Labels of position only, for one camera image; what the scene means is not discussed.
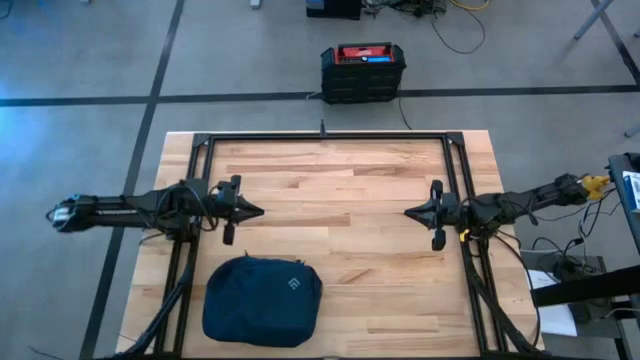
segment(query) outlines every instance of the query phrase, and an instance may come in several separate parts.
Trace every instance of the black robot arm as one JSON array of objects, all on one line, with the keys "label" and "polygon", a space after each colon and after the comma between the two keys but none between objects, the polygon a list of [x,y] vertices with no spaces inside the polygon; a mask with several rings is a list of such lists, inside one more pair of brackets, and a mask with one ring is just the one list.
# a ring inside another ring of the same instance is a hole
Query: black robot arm
[{"label": "black robot arm", "polygon": [[502,225],[513,224],[528,215],[537,225],[534,211],[549,206],[581,205],[601,196],[606,177],[577,177],[565,174],[546,184],[524,192],[482,194],[459,202],[453,193],[443,193],[442,182],[434,180],[431,199],[424,205],[405,210],[405,215],[435,229],[433,250],[445,245],[443,225],[455,226],[458,232],[469,230],[473,237],[491,237]]},{"label": "black robot arm", "polygon": [[[502,225],[513,224],[517,218],[528,215],[534,224],[533,212],[549,206],[581,205],[587,200],[602,198],[601,189],[609,182],[608,177],[577,177],[570,174],[556,178],[546,184],[524,192],[483,194],[459,202],[456,194],[443,193],[442,182],[434,180],[431,199],[424,205],[405,210],[405,215],[419,221],[429,229],[435,229],[432,249],[440,251],[446,242],[444,225],[455,226],[461,241],[489,239]],[[462,247],[462,260],[469,284],[482,297],[496,321],[518,352],[543,355],[529,344],[500,307],[497,299],[478,274],[471,258],[469,247]]]},{"label": "black robot arm", "polygon": [[138,196],[73,195],[56,205],[47,218],[63,233],[94,226],[154,228],[169,238],[191,233],[193,217],[208,223],[209,228],[203,230],[215,229],[222,218],[228,221],[224,242],[230,245],[234,224],[264,214],[239,195],[240,183],[241,177],[234,175],[209,192],[205,180],[189,179]]}]

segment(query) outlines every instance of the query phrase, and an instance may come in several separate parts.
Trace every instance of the floor tile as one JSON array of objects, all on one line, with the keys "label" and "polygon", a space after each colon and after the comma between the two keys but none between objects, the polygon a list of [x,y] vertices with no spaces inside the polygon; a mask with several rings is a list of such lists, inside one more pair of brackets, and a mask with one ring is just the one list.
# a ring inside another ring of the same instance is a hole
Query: floor tile
[{"label": "floor tile", "polygon": [[[573,34],[593,10],[584,0],[495,2],[478,12],[485,44],[472,55],[446,49],[430,18],[384,9],[360,21],[307,18],[304,3],[186,3],[163,94],[316,91],[320,54],[341,43],[391,41],[408,64],[404,89],[632,84],[601,23],[580,42]],[[449,6],[437,23],[458,48],[480,39],[478,24]]]},{"label": "floor tile", "polygon": [[44,215],[72,194],[122,192],[143,111],[0,109],[0,358],[78,357],[111,230],[58,234]]},{"label": "floor tile", "polygon": [[0,98],[149,95],[173,0],[15,1]]},{"label": "floor tile", "polygon": [[616,0],[607,8],[607,14],[636,66],[640,66],[640,38],[634,36],[640,31],[640,2]]}]

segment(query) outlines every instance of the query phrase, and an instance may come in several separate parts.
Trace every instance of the black floor stripe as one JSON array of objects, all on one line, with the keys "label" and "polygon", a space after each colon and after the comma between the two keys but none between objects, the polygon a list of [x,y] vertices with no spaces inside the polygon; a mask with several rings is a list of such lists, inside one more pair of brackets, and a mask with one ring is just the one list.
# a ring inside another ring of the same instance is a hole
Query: black floor stripe
[{"label": "black floor stripe", "polygon": [[149,96],[0,99],[0,107],[146,104]]},{"label": "black floor stripe", "polygon": [[[598,5],[600,5],[600,1],[591,0],[591,4],[593,4],[594,8],[597,8]],[[638,71],[638,66],[636,65],[636,62],[633,61],[631,54],[629,54],[629,50],[627,50],[627,47],[624,45],[624,42],[620,38],[620,35],[618,34],[615,27],[611,23],[611,20],[609,19],[609,16],[607,15],[606,10],[603,11],[602,14],[600,14],[600,20],[602,20],[602,24],[604,24],[605,29],[607,29],[607,32],[611,37],[611,40],[613,40],[614,45],[618,49],[618,53],[622,57],[622,61],[631,72],[631,76],[633,76],[633,79],[636,81],[636,84],[640,85],[640,71]]]},{"label": "black floor stripe", "polygon": [[[640,92],[637,85],[604,86],[549,86],[522,88],[484,88],[484,89],[421,89],[402,90],[403,98],[411,97],[462,97],[462,96],[508,96],[508,95],[571,95],[571,94],[608,94]],[[322,97],[318,92],[278,92],[278,93],[239,93],[239,94],[199,94],[168,95],[158,98],[159,104],[217,103],[241,101],[282,101],[314,100]]]},{"label": "black floor stripe", "polygon": [[[509,95],[572,95],[572,94],[610,94],[640,92],[638,85],[600,85],[600,86],[546,86],[517,88],[480,88],[480,89],[416,89],[402,90],[403,98],[412,97],[465,97],[465,96],[509,96]],[[273,93],[236,93],[236,94],[197,94],[197,95],[151,95],[90,98],[43,98],[43,99],[0,99],[0,107],[26,106],[73,106],[73,105],[126,105],[126,104],[190,104],[242,101],[283,101],[317,100],[322,94],[317,91],[273,92]]]},{"label": "black floor stripe", "polygon": [[[136,183],[138,182],[142,156],[147,144],[149,130],[151,129],[151,123],[156,109],[156,100],[158,95],[160,95],[160,90],[162,89],[162,82],[164,81],[167,65],[169,64],[169,58],[171,56],[176,32],[178,31],[178,25],[180,24],[180,17],[182,15],[182,10],[184,9],[184,3],[185,0],[177,0],[176,6],[173,10],[173,16],[171,17],[171,23],[169,24],[169,30],[167,31],[162,55],[160,56],[156,75],[151,87],[151,99],[149,99],[149,102],[147,103],[147,107],[140,124],[140,130],[138,131],[138,137],[136,138],[136,143],[134,145],[133,154],[131,155],[131,162],[129,163],[129,170],[127,171],[127,178],[123,189],[124,195],[132,195]],[[98,336],[100,334],[100,327],[102,325],[102,318],[104,317],[104,311],[109,297],[109,290],[111,290],[113,274],[116,269],[118,254],[120,253],[120,245],[122,244],[123,235],[124,230],[122,228],[114,229],[111,234],[111,240],[109,241],[109,247],[107,248],[102,273],[100,274],[98,290],[96,291],[96,296],[93,300],[93,307],[91,308],[89,322],[87,324],[82,348],[80,350],[80,359],[91,359],[94,356]]]}]

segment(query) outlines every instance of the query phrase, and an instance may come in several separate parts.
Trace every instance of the wooden table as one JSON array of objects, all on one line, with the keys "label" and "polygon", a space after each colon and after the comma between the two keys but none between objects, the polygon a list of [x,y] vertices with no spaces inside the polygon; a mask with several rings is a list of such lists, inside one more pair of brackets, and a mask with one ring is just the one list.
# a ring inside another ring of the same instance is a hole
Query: wooden table
[{"label": "wooden table", "polygon": [[[488,132],[464,131],[464,137],[476,192],[501,192]],[[193,133],[167,134],[156,188],[185,176],[192,138]],[[464,184],[455,153],[454,159],[458,183]],[[211,185],[233,174],[242,175],[245,198],[266,214],[242,223],[233,246],[222,244],[222,230],[202,234],[183,357],[479,354],[457,234],[447,231],[445,249],[432,252],[431,231],[402,214],[428,200],[433,179],[442,179],[448,190],[439,141],[217,143]],[[119,351],[132,343],[125,337],[137,338],[160,307],[171,247],[162,238],[140,247]],[[220,264],[245,251],[258,257],[300,259],[316,269],[324,295],[309,341],[280,349],[221,343],[204,335],[206,282]],[[500,242],[492,242],[490,258],[499,302],[531,340],[536,317],[524,271]],[[178,307],[169,321],[167,349],[172,346]],[[495,347],[487,313],[484,308]]]}]

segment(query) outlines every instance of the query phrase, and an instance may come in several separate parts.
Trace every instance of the white cable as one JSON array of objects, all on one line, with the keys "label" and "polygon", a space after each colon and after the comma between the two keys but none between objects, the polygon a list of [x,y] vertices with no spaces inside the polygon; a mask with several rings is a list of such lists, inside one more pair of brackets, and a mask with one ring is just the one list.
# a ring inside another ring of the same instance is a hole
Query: white cable
[{"label": "white cable", "polygon": [[306,98],[307,98],[307,100],[309,100],[312,96],[316,96],[316,95],[321,94],[321,93],[322,93],[322,91],[316,91],[314,93],[311,93],[311,94],[307,95]]},{"label": "white cable", "polygon": [[600,316],[598,319],[601,319],[601,320],[602,320],[602,319],[606,319],[606,318],[608,318],[609,316],[613,315],[613,313],[614,313],[614,312],[616,312],[616,311],[623,311],[623,310],[624,310],[624,311],[631,311],[631,312],[638,312],[638,313],[640,313],[640,309],[634,309],[634,308],[617,308],[617,309],[613,309],[613,310],[609,311],[609,312],[607,313],[607,315]]},{"label": "white cable", "polygon": [[584,255],[584,259],[582,261],[582,273],[584,274],[584,268],[587,266],[587,238],[584,236],[584,232],[582,231],[582,220],[587,218],[587,214],[589,211],[589,206],[591,205],[591,201],[587,202],[587,204],[584,207],[584,214],[582,214],[582,218],[580,219],[580,221],[578,222],[578,234],[580,235],[580,238],[582,238],[582,246],[584,246],[582,248],[582,252]]}]

